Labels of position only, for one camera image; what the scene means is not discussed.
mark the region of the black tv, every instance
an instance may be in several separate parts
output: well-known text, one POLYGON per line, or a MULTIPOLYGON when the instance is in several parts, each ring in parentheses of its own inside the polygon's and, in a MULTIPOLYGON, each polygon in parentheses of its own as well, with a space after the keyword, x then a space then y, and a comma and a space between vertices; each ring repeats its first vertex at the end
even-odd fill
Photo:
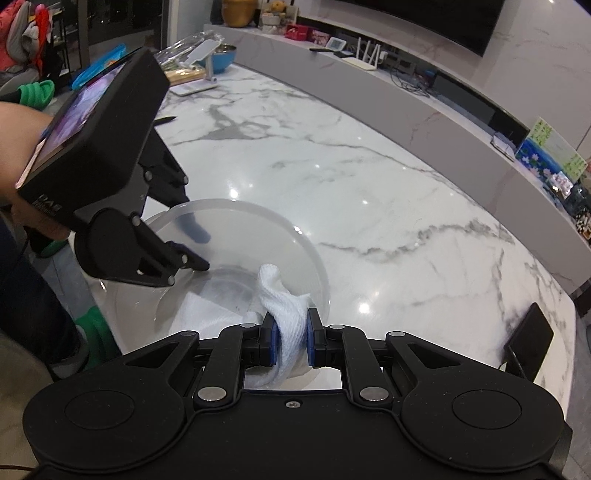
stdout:
POLYGON ((577 0, 577 2, 579 2, 588 14, 591 14, 591 0, 577 0))
POLYGON ((484 55, 505 0, 342 0, 428 28, 484 55))

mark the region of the green slipper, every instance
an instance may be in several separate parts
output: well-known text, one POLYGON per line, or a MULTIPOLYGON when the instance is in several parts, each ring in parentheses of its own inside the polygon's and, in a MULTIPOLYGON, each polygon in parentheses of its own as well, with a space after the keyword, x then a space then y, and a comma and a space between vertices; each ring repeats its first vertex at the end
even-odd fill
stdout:
POLYGON ((88 342, 89 357, 84 370, 121 356, 121 351, 98 307, 92 307, 74 323, 84 330, 88 342))
POLYGON ((68 244, 68 240, 54 240, 50 244, 48 244, 41 252, 37 254, 39 258, 49 258, 58 253, 62 248, 64 248, 68 244))
POLYGON ((21 91, 21 105, 26 105, 36 110, 43 110, 56 92, 56 86, 51 80, 43 82, 27 83, 18 88, 21 91))

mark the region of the white router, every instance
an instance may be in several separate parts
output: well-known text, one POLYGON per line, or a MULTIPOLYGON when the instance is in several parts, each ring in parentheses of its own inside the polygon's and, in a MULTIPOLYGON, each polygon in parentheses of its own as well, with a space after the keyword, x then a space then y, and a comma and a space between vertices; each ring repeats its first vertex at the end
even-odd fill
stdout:
POLYGON ((371 42, 368 41, 367 45, 365 46, 365 52, 363 54, 363 58, 360 59, 359 56, 361 54, 361 37, 359 37, 359 39, 357 40, 357 54, 355 55, 355 58, 348 57, 343 60, 346 61, 347 63, 350 63, 351 65, 355 65, 356 67, 358 67, 362 70, 377 70, 378 69, 378 61, 379 61, 379 51, 381 49, 381 46, 376 43, 374 50, 370 56, 369 55, 369 46, 370 45, 371 45, 371 42))

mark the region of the red box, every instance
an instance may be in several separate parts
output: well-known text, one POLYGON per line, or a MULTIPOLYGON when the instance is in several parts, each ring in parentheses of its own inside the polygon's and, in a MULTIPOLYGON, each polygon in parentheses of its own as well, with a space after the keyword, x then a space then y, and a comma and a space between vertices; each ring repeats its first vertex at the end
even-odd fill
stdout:
POLYGON ((308 38, 308 30, 310 27, 304 25, 288 25, 285 36, 292 40, 304 41, 308 38))

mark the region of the red jacket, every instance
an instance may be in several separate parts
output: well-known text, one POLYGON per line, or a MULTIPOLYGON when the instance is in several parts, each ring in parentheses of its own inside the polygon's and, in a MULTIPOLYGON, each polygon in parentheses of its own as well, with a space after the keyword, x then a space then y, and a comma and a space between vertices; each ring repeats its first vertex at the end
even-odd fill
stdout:
POLYGON ((24 2, 25 0, 14 0, 14 2, 0 12, 0 72, 17 64, 17 62, 8 55, 6 50, 6 40, 8 32, 10 32, 12 20, 17 16, 18 10, 24 2))

